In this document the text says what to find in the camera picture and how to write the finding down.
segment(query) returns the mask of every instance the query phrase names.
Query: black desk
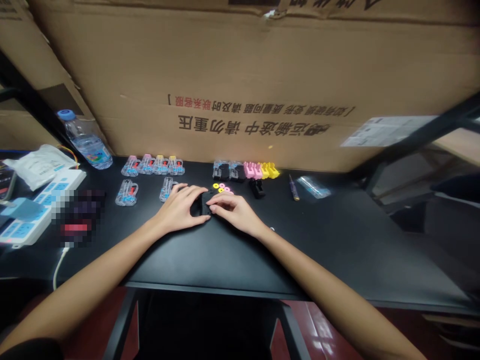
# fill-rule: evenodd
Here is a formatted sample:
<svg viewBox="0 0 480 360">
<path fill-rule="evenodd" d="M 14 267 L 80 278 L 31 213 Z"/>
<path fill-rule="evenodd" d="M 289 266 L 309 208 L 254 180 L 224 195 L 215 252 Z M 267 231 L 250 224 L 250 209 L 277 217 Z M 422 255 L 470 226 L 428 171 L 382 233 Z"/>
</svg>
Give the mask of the black desk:
<svg viewBox="0 0 480 360">
<path fill-rule="evenodd" d="M 126 159 L 88 172 L 79 189 L 104 189 L 103 218 L 92 243 L 73 248 L 58 274 L 63 282 L 135 231 L 161 206 L 164 176 L 139 175 L 137 204 L 115 205 Z M 212 164 L 186 162 L 181 182 L 210 188 Z M 289 171 L 293 178 L 307 171 Z M 290 193 L 288 172 L 264 181 L 267 196 L 254 199 L 248 184 L 229 182 L 258 216 L 297 248 L 325 266 L 376 306 L 476 313 L 469 298 L 427 257 L 413 248 L 402 231 L 370 197 L 345 175 L 316 173 L 333 195 L 315 200 L 298 186 Z M 54 248 L 52 227 L 36 244 L 6 250 L 0 277 L 51 279 L 61 250 Z M 307 300 L 305 293 L 256 240 L 219 218 L 169 234 L 143 256 L 125 279 L 127 286 L 253 297 Z"/>
</svg>

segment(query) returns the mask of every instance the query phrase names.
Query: pink toy part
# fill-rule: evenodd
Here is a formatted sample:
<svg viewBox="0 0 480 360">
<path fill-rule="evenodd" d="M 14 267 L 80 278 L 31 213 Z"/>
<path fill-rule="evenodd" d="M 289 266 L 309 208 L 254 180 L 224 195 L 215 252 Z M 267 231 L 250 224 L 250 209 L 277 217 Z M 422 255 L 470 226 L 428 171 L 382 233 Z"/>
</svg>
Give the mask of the pink toy part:
<svg viewBox="0 0 480 360">
<path fill-rule="evenodd" d="M 262 165 L 259 163 L 253 163 L 253 162 L 251 162 L 251 164 L 252 164 L 253 172 L 255 173 L 253 178 L 255 180 L 261 179 L 264 176 L 264 173 L 262 172 Z"/>
<path fill-rule="evenodd" d="M 245 171 L 245 177 L 247 179 L 251 179 L 254 177 L 255 172 L 252 168 L 252 163 L 251 162 L 244 162 L 243 163 L 243 170 Z"/>
</svg>

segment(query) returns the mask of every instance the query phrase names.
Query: hand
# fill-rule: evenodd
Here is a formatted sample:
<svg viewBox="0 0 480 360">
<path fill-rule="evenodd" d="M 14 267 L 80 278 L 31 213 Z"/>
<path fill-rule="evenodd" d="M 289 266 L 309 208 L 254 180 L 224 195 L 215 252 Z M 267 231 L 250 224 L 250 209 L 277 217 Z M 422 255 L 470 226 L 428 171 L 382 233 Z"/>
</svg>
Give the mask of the hand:
<svg viewBox="0 0 480 360">
<path fill-rule="evenodd" d="M 210 215 L 196 217 L 190 215 L 193 202 L 208 189 L 187 185 L 180 183 L 172 187 L 170 196 L 160 210 L 142 226 L 154 241 L 167 233 L 191 228 L 210 219 Z"/>
<path fill-rule="evenodd" d="M 210 210 L 239 230 L 258 238 L 268 227 L 241 196 L 219 193 L 206 202 Z"/>
</svg>

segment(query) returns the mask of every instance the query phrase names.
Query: plastic water bottle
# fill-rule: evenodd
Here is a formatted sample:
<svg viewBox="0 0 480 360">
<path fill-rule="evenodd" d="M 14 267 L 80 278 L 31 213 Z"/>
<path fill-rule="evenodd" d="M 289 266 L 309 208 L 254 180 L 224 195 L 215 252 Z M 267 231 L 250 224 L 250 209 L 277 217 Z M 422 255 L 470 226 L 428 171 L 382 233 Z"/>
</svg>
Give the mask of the plastic water bottle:
<svg viewBox="0 0 480 360">
<path fill-rule="evenodd" d="M 102 140 L 94 133 L 88 121 L 81 121 L 72 110 L 60 110 L 57 115 L 65 123 L 66 134 L 76 149 L 96 169 L 109 168 L 112 155 Z"/>
</svg>

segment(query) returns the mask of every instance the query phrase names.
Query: screwdriver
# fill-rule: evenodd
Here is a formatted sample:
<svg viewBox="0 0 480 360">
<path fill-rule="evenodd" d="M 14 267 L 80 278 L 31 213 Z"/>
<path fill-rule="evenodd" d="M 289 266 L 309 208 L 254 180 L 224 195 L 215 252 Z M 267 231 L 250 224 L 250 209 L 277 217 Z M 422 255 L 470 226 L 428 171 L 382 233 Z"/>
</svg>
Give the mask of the screwdriver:
<svg viewBox="0 0 480 360">
<path fill-rule="evenodd" d="M 300 200 L 299 193 L 297 192 L 297 188 L 295 187 L 295 183 L 292 180 L 292 176 L 290 174 L 288 174 L 288 177 L 290 178 L 290 190 L 291 190 L 291 194 L 293 195 L 293 200 L 299 201 Z"/>
</svg>

